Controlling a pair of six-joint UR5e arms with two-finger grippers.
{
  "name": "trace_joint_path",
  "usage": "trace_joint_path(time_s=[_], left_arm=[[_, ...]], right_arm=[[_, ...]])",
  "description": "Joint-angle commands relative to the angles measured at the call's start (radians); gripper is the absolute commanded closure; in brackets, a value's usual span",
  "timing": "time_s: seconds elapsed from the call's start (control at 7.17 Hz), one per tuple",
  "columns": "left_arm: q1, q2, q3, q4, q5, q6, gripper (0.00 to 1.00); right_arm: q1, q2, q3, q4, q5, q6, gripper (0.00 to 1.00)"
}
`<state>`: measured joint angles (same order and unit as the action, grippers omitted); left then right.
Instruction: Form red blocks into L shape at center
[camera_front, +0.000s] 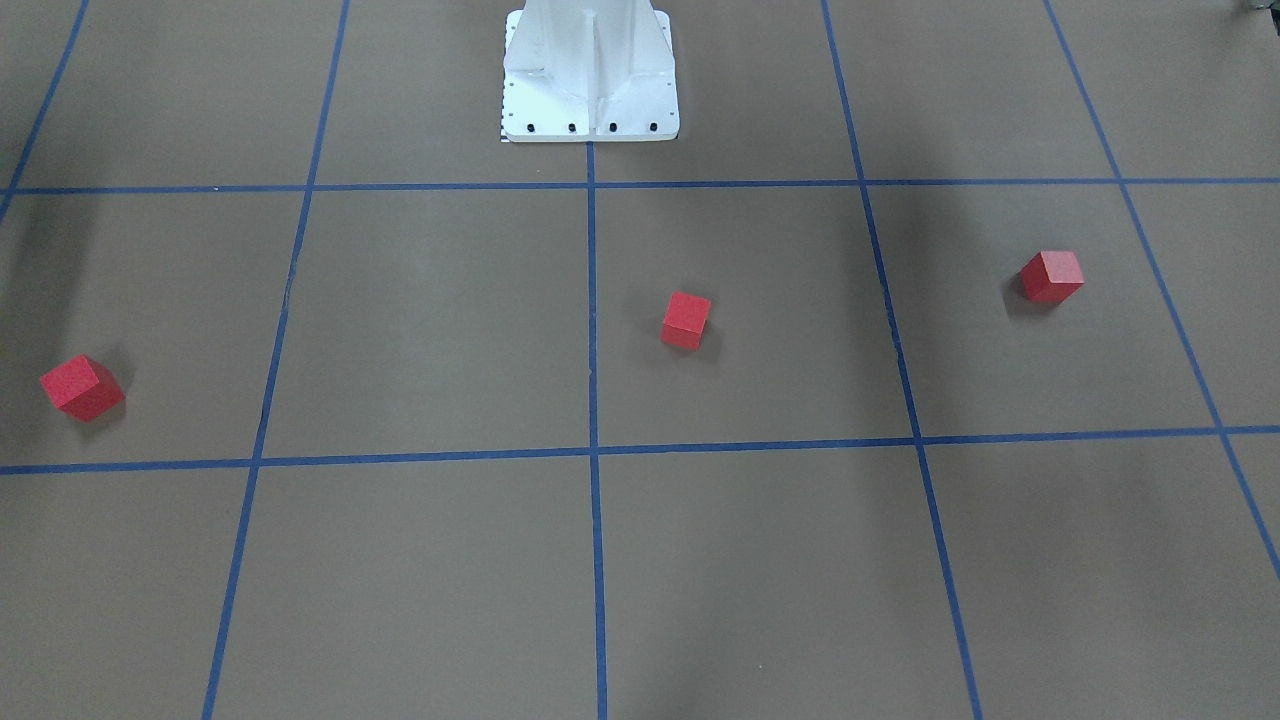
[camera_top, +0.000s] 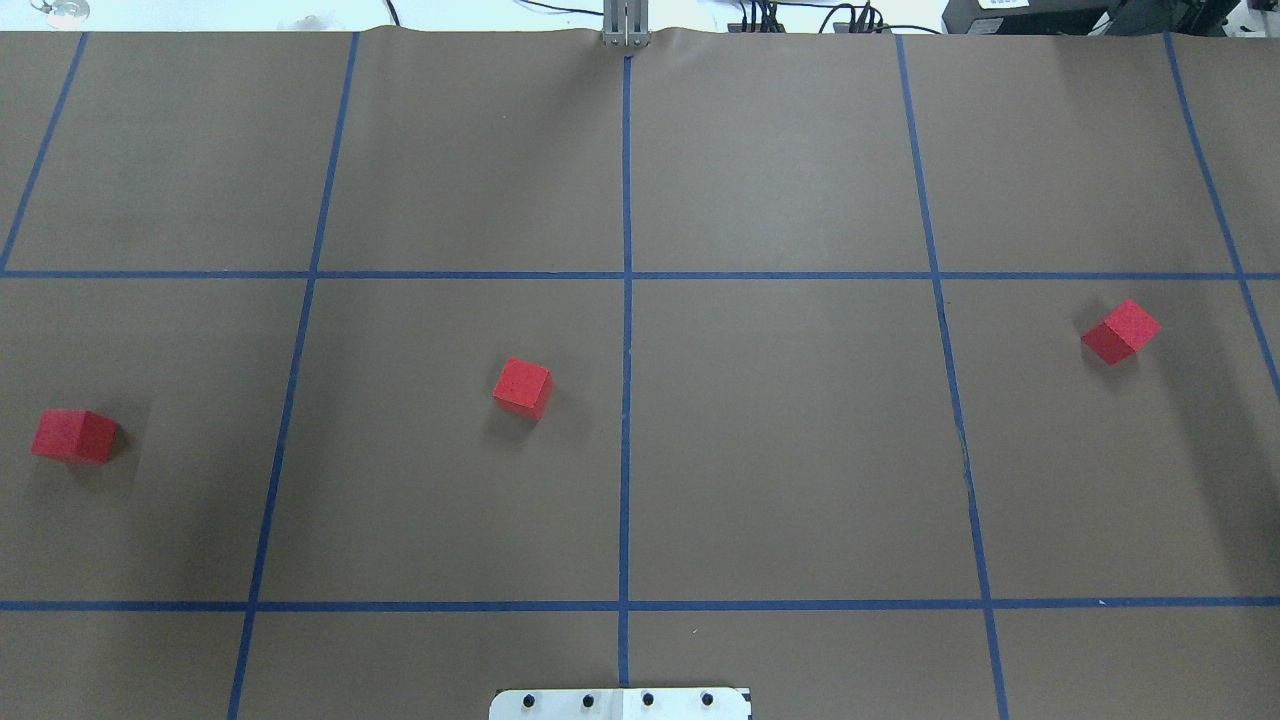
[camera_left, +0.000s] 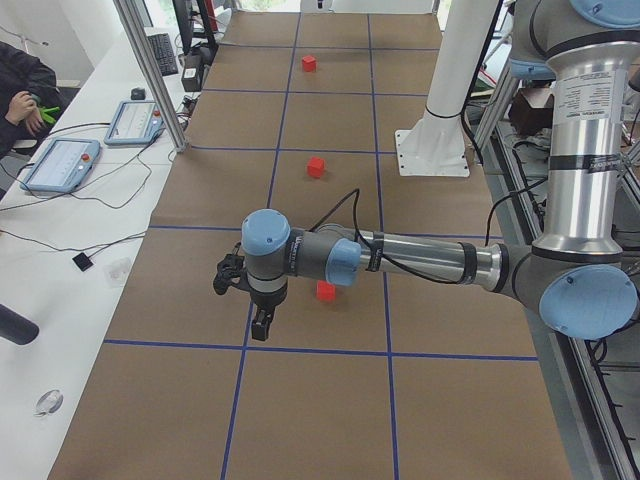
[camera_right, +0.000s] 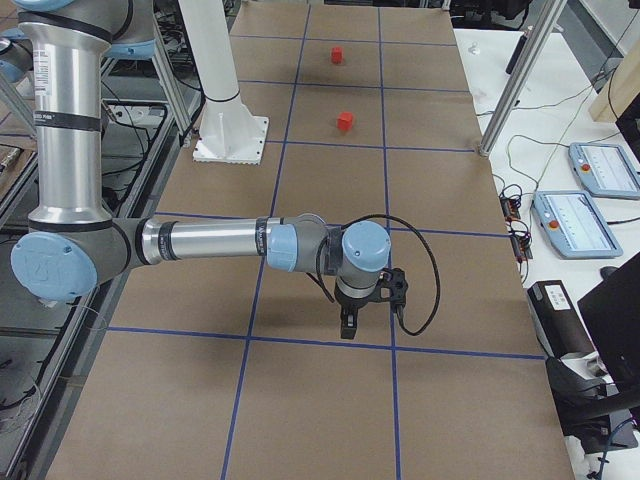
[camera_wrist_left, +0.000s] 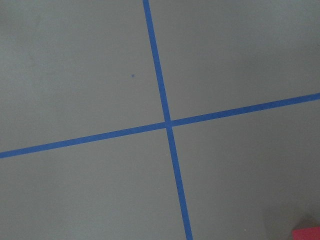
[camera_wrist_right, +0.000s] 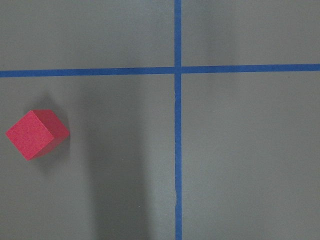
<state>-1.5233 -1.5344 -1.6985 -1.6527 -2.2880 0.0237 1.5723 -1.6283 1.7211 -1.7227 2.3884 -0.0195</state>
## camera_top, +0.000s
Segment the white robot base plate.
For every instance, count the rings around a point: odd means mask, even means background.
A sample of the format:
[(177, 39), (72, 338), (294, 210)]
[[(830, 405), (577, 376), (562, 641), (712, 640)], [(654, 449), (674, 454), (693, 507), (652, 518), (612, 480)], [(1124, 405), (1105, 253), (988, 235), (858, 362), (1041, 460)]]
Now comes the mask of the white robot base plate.
[(489, 719), (753, 719), (750, 691), (732, 687), (509, 689)]

